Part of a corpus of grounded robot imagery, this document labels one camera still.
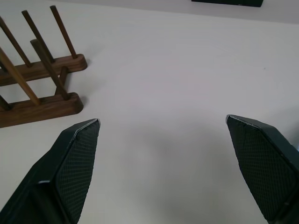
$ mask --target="black object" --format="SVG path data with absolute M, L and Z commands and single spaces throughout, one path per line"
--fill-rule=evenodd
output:
M 227 125 L 241 173 L 270 224 L 299 223 L 299 152 L 270 125 L 235 115 Z
M 196 2 L 217 3 L 226 5 L 261 7 L 263 0 L 192 0 Z
M 76 224 L 93 174 L 98 119 L 61 132 L 0 213 L 1 224 Z

